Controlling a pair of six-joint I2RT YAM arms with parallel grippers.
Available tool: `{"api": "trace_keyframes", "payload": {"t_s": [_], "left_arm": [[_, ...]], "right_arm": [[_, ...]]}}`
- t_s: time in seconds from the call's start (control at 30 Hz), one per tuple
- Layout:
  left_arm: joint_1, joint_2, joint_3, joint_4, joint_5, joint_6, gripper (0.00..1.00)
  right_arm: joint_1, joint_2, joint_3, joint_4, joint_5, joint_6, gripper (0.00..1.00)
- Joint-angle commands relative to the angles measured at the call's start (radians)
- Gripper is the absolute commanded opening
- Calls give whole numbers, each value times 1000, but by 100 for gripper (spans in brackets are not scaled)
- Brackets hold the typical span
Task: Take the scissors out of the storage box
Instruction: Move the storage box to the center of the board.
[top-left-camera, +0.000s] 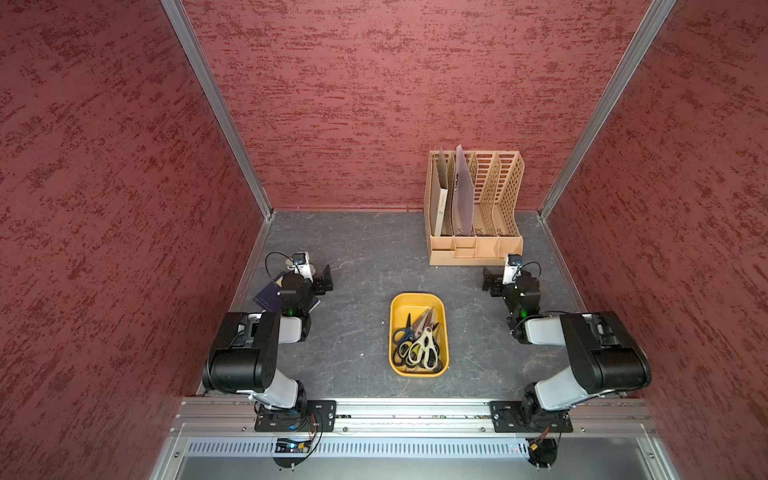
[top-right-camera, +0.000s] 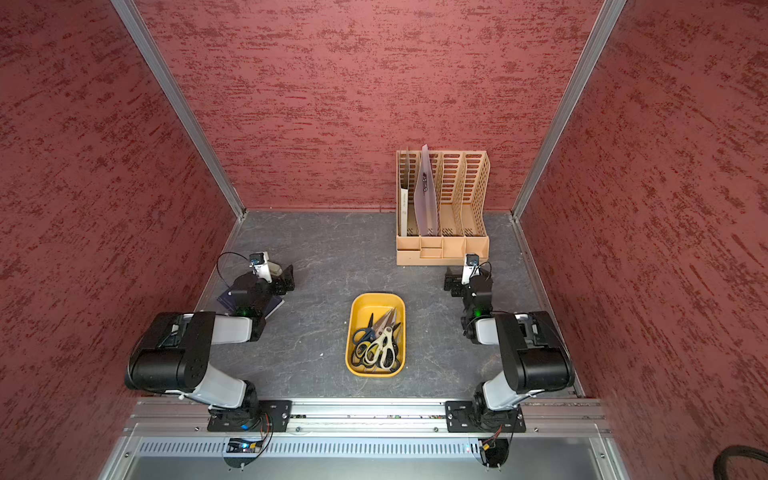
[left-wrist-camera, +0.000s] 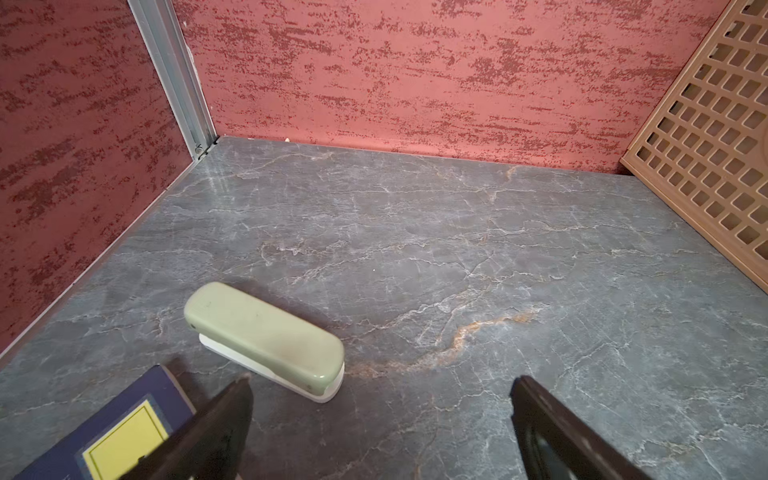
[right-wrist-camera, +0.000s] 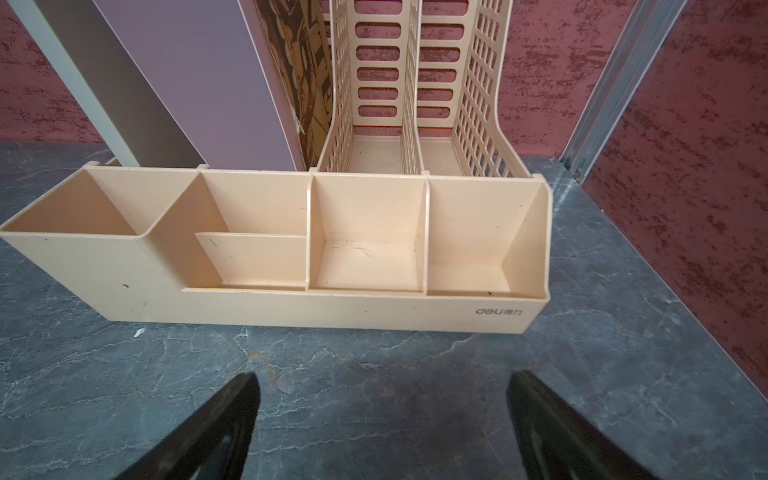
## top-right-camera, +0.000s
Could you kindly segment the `yellow plastic storage tray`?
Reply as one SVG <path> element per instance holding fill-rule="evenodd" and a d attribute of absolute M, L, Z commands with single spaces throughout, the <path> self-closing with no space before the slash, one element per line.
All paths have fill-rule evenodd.
<path fill-rule="evenodd" d="M 364 293 L 352 303 L 346 366 L 359 377 L 391 378 L 405 366 L 406 309 L 391 293 Z"/>

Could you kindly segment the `yellow black handled scissors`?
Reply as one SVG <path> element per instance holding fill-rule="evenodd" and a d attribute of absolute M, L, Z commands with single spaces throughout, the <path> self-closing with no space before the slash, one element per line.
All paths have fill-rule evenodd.
<path fill-rule="evenodd" d="M 397 360 L 394 341 L 394 312 L 391 311 L 376 322 L 370 317 L 368 325 L 353 334 L 354 350 L 351 362 L 366 368 L 392 368 Z"/>

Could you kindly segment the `cream handled kitchen scissors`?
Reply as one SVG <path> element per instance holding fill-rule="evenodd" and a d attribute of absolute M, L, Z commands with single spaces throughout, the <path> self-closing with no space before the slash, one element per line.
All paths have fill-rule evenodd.
<path fill-rule="evenodd" d="M 376 336 L 366 347 L 362 355 L 362 363 L 368 368 L 391 369 L 397 359 L 394 347 L 394 331 L 397 328 L 397 311 L 391 309 Z"/>

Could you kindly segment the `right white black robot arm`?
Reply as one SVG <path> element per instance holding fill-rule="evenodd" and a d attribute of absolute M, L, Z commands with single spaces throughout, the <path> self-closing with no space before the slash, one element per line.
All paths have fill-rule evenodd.
<path fill-rule="evenodd" d="M 443 289 L 462 300 L 463 335 L 474 344 L 497 346 L 501 371 L 475 390 L 469 421 L 488 431 L 505 425 L 526 400 L 575 383 L 575 369 L 546 311 L 510 313 L 492 305 L 493 279 L 481 266 L 447 268 Z"/>

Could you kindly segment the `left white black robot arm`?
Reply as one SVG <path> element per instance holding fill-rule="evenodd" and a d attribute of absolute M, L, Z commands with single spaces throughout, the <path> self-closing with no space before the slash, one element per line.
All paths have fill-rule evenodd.
<path fill-rule="evenodd" d="M 255 386 L 212 366 L 211 347 L 258 341 L 267 317 L 279 308 L 282 296 L 294 289 L 291 265 L 283 268 L 266 262 L 236 278 L 225 291 L 225 301 L 233 307 L 230 314 L 157 314 L 131 352 L 126 387 L 207 405 L 210 431 L 267 427 L 270 417 L 262 412 Z"/>

